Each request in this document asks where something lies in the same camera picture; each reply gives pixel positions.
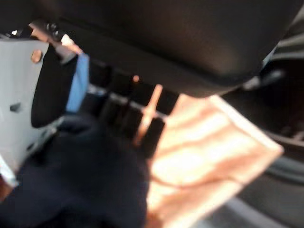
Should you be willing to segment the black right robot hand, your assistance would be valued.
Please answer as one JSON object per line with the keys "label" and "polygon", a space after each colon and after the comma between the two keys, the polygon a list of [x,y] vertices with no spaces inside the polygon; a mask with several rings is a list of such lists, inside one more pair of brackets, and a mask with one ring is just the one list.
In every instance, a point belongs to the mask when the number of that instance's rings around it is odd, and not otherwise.
{"label": "black right robot hand", "polygon": [[54,132],[79,59],[68,35],[101,67],[113,94],[132,86],[206,97],[251,79],[301,0],[3,0],[0,3],[0,173],[8,182]]}

